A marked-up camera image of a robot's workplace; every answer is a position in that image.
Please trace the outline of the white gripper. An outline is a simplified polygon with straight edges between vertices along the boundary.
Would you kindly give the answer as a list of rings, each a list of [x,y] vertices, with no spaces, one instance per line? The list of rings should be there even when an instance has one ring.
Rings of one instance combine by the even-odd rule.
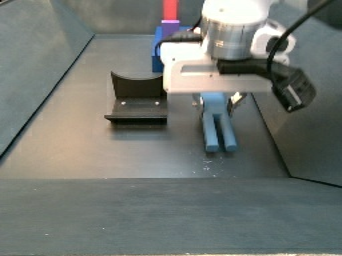
[[[161,46],[163,88],[170,94],[193,94],[193,106],[203,106],[199,93],[235,93],[227,104],[229,115],[246,98],[241,92],[270,92],[271,83],[254,74],[221,75],[217,63],[198,43],[163,43]]]

